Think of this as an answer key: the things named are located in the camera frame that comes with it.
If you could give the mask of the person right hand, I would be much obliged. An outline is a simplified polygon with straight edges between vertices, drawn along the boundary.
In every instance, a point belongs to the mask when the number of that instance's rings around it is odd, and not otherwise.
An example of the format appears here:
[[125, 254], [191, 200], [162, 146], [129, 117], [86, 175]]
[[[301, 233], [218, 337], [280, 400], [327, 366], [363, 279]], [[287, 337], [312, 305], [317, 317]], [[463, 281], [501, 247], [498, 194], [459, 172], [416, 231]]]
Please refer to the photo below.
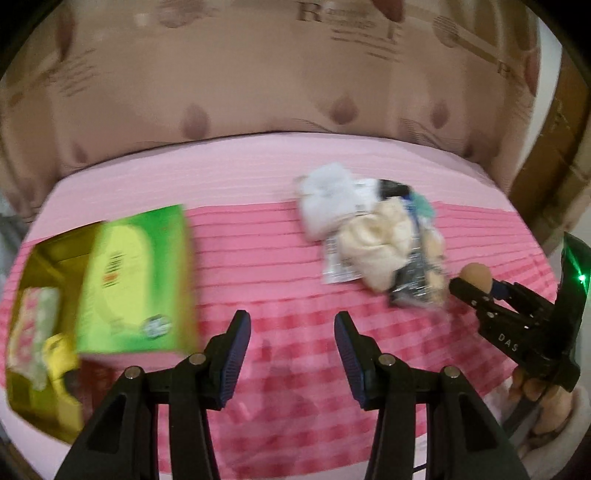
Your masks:
[[508, 436], [515, 434], [537, 408], [540, 411], [531, 428], [533, 434], [539, 436], [557, 432], [566, 425], [573, 409], [572, 392], [535, 378], [520, 366], [512, 373], [509, 398], [517, 405], [503, 423]]

